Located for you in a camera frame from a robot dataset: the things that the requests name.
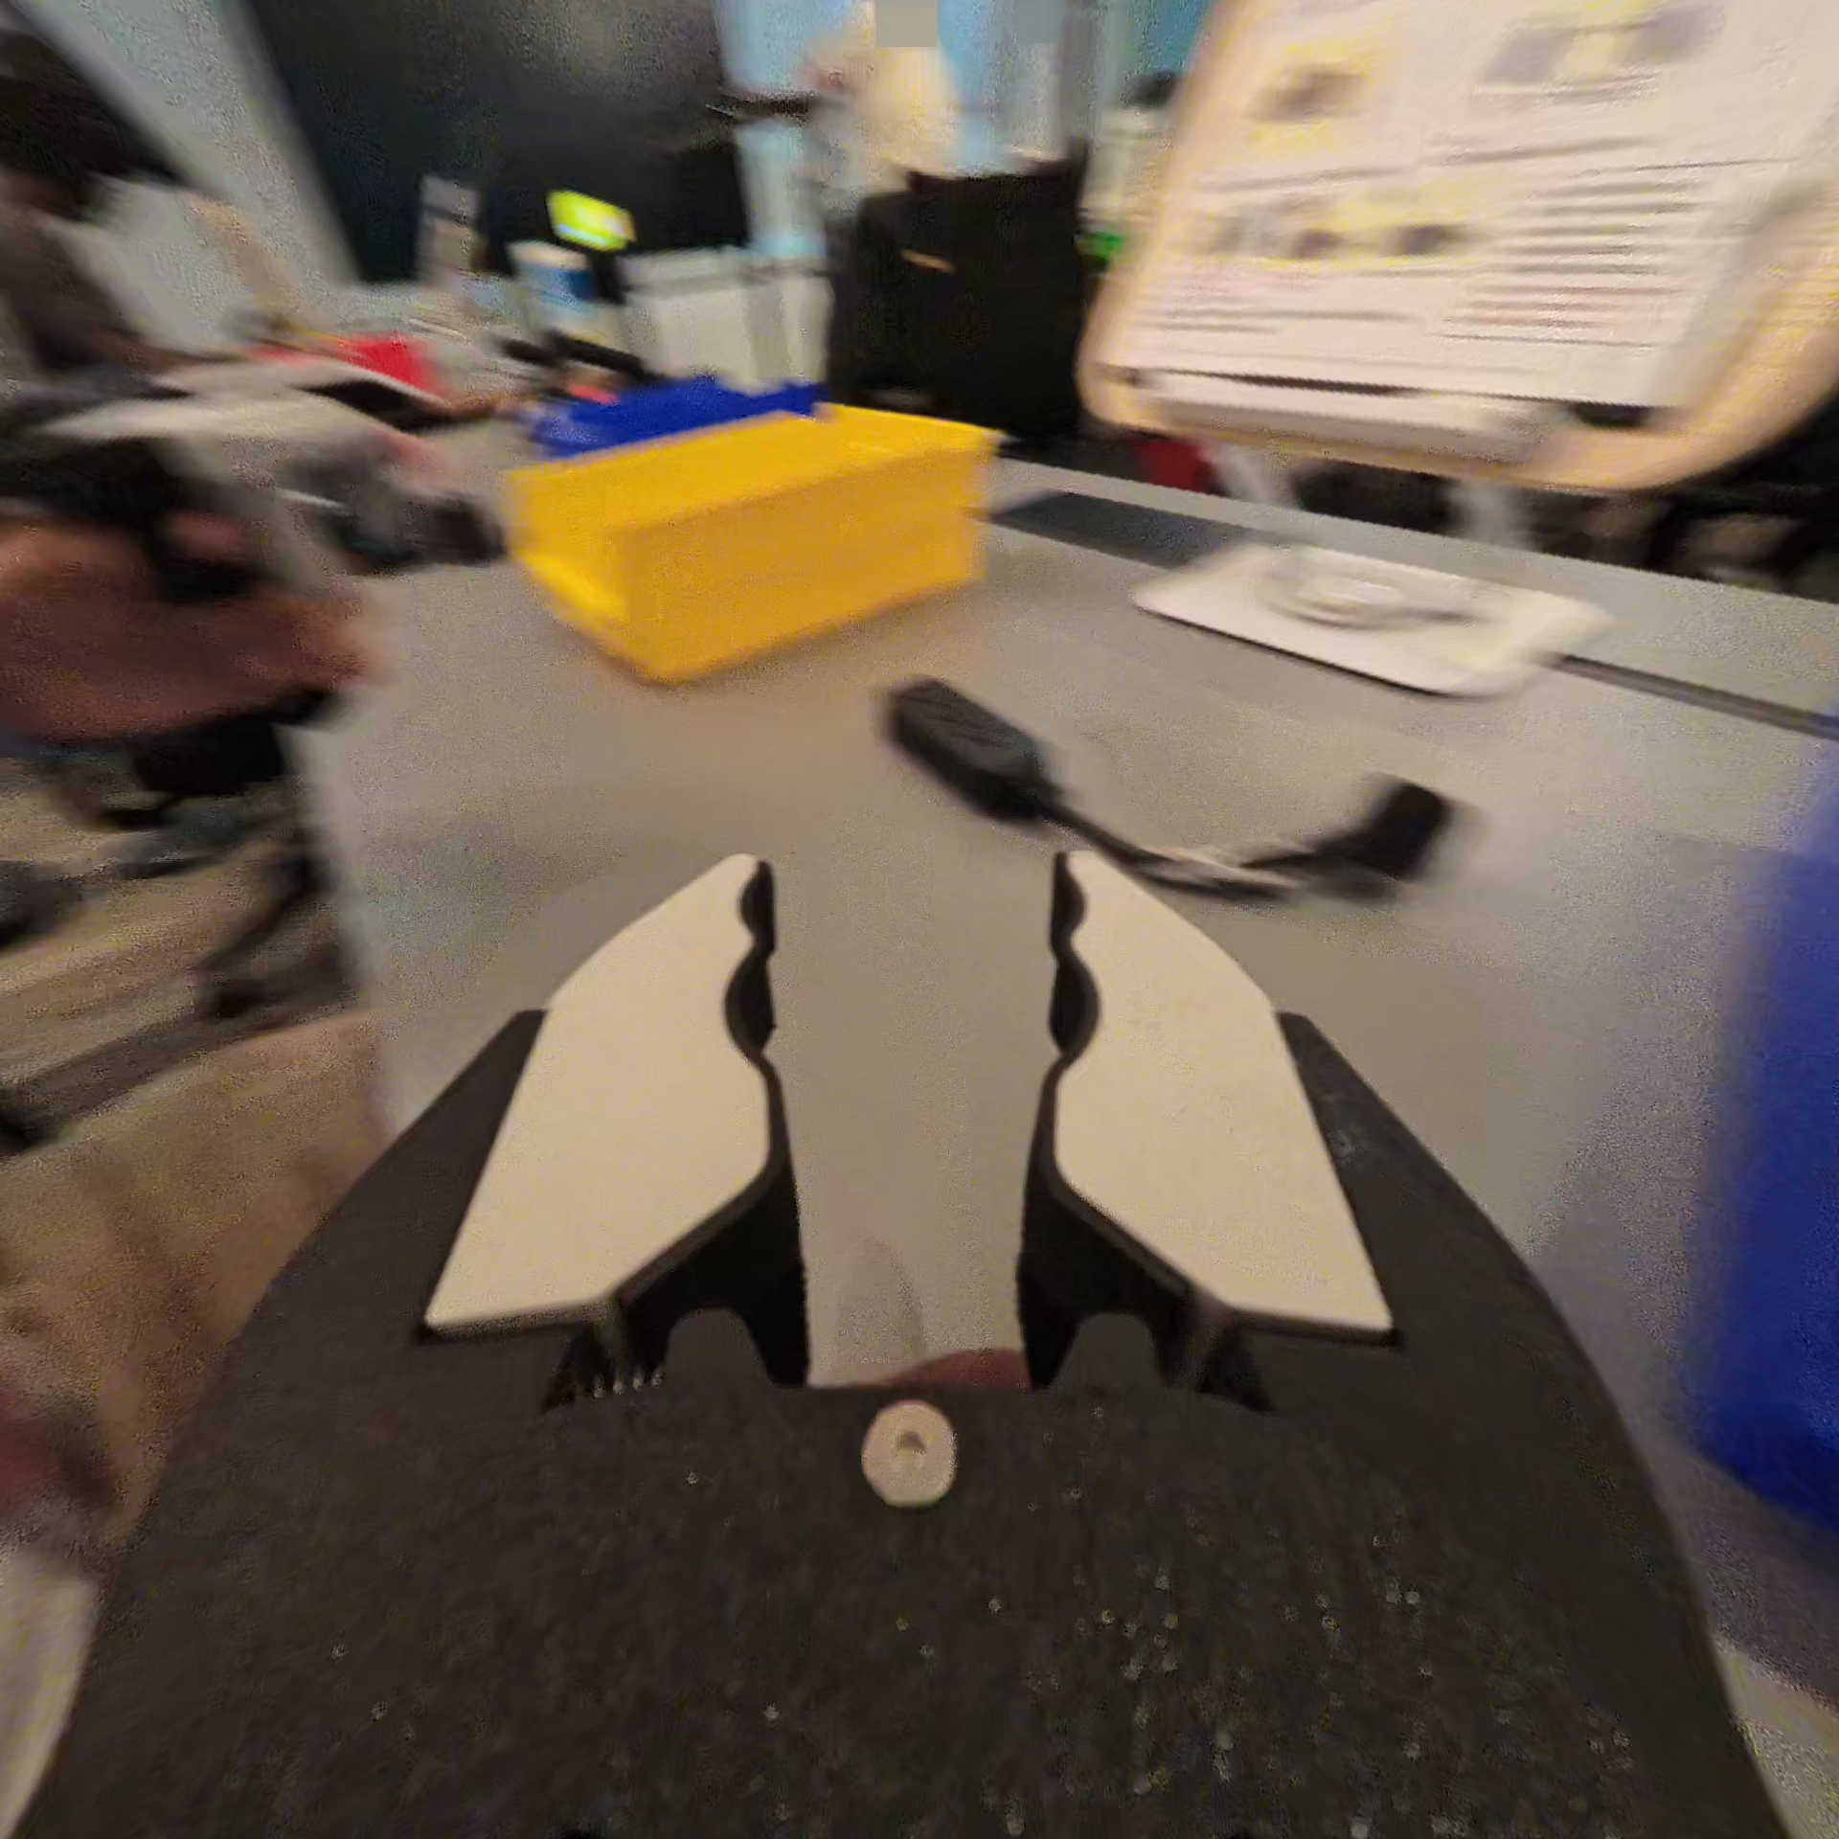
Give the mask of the white wipes canister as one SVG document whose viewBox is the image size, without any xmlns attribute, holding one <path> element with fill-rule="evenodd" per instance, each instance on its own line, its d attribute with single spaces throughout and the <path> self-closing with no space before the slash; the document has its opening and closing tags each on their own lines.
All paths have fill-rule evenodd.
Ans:
<svg viewBox="0 0 1839 1839">
<path fill-rule="evenodd" d="M 511 240 L 508 260 L 532 332 L 589 336 L 599 289 L 584 250 L 560 240 Z"/>
</svg>

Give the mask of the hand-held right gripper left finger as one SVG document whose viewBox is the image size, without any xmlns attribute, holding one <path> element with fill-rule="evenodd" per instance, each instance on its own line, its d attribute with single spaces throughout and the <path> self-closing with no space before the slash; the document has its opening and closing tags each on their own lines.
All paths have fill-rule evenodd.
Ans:
<svg viewBox="0 0 1839 1839">
<path fill-rule="evenodd" d="M 771 870 L 733 854 L 548 1000 L 423 1325 L 589 1331 L 620 1383 L 677 1322 L 742 1320 L 808 1379 L 808 1263 L 771 1038 Z"/>
</svg>

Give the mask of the grey desk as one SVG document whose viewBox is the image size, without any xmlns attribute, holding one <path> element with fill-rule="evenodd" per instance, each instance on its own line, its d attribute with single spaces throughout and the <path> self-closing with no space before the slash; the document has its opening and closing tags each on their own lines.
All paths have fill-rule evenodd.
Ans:
<svg viewBox="0 0 1839 1839">
<path fill-rule="evenodd" d="M 1670 1424 L 1682 1246 L 1744 937 L 1835 758 L 1835 608 L 1290 518 L 1486 564 L 1612 632 L 1508 701 L 1407 694 L 1150 620 L 1140 564 L 993 528 L 989 579 L 691 687 L 614 668 L 518 568 L 373 595 L 385 682 L 311 746 L 394 1122 L 626 918 L 728 854 L 780 882 L 771 962 L 817 1379 L 1016 1343 L 1025 1135 L 1047 1069 L 1054 838 L 886 743 L 951 679 L 1150 843 L 1307 840 L 1396 774 L 1463 823 L 1393 900 L 1183 900 L 1312 1018 L 1532 1263 L 1698 1561 L 1796 1832 L 1835 1832 L 1835 1544 Z"/>
</svg>

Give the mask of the wooden board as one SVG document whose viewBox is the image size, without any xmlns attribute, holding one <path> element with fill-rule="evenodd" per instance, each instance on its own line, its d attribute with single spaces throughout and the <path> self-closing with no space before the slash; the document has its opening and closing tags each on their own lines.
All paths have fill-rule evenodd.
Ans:
<svg viewBox="0 0 1839 1839">
<path fill-rule="evenodd" d="M 1235 4 L 1209 9 L 1187 58 L 1187 67 L 1202 66 L 1202 87 L 1220 63 L 1231 9 Z M 1817 186 L 1797 254 L 1678 405 L 1353 393 L 1339 383 L 1245 382 L 1208 401 L 1171 401 L 1114 366 L 1107 336 L 1128 287 L 1128 257 L 1164 186 L 1191 83 L 1187 67 L 1176 91 L 1167 152 L 1128 221 L 1124 260 L 1100 287 L 1079 353 L 1082 393 L 1100 419 L 1283 455 L 1336 455 L 1561 495 L 1632 495 L 1752 455 L 1792 432 L 1835 387 L 1835 179 L 1831 179 Z"/>
</svg>

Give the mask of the black power strip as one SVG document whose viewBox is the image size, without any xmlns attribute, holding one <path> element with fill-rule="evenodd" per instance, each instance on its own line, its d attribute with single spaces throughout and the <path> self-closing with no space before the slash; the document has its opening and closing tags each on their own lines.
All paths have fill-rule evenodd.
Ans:
<svg viewBox="0 0 1839 1839">
<path fill-rule="evenodd" d="M 891 687 L 886 735 L 983 817 L 1052 829 L 1137 882 L 1212 900 L 1275 902 L 1312 891 L 1393 893 L 1428 875 L 1459 820 L 1459 807 L 1444 793 L 1388 777 L 1362 817 L 1304 843 L 1251 858 L 1137 843 L 1079 809 L 1054 774 L 1047 751 L 957 685 L 909 679 Z"/>
</svg>

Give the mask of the yellow plastic bin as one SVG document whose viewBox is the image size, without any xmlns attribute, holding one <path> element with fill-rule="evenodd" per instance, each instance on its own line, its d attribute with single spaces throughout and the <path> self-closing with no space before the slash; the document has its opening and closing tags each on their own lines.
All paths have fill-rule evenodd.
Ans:
<svg viewBox="0 0 1839 1839">
<path fill-rule="evenodd" d="M 626 671 L 686 685 L 985 574 L 1001 434 L 870 405 L 501 479 L 511 555 Z"/>
</svg>

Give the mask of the person's left hand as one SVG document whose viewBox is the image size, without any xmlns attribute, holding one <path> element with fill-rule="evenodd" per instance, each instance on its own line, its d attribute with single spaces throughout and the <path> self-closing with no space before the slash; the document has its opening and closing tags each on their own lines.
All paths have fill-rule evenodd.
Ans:
<svg viewBox="0 0 1839 1839">
<path fill-rule="evenodd" d="M 358 603 L 252 582 L 174 603 L 125 535 L 4 524 L 4 743 L 112 743 L 343 690 L 373 668 Z"/>
</svg>

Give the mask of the person's tan trousers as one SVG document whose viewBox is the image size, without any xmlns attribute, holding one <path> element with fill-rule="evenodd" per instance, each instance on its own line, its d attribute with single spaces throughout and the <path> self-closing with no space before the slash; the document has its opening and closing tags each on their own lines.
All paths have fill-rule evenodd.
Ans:
<svg viewBox="0 0 1839 1839">
<path fill-rule="evenodd" d="M 199 1053 L 4 1161 L 4 1544 L 103 1571 L 269 1286 L 378 1161 L 348 1010 Z"/>
</svg>

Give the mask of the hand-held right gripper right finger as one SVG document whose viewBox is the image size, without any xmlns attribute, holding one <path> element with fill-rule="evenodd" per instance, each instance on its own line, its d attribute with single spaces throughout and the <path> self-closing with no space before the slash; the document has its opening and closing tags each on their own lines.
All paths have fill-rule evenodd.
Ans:
<svg viewBox="0 0 1839 1839">
<path fill-rule="evenodd" d="M 1018 1325 L 1054 1383 L 1087 1320 L 1212 1383 L 1245 1331 L 1388 1343 L 1396 1314 L 1283 1015 L 1091 850 L 1052 871 L 1054 1061 L 1024 1185 Z"/>
</svg>

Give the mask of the red plastic bin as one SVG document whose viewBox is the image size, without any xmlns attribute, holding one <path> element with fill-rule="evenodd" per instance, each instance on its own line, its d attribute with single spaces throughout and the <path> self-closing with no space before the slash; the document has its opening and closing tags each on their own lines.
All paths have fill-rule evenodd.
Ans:
<svg viewBox="0 0 1839 1839">
<path fill-rule="evenodd" d="M 411 335 L 343 335 L 335 357 L 365 375 L 387 377 L 407 392 L 445 397 L 445 375 L 425 344 Z"/>
</svg>

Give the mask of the large black wall monitor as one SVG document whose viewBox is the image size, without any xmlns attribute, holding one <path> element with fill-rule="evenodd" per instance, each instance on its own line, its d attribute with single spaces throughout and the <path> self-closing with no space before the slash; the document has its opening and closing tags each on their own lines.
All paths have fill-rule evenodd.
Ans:
<svg viewBox="0 0 1839 1839">
<path fill-rule="evenodd" d="M 491 260 L 548 197 L 632 216 L 635 250 L 752 237 L 713 4 L 248 4 L 369 284 L 418 261 L 423 181 L 471 190 Z"/>
</svg>

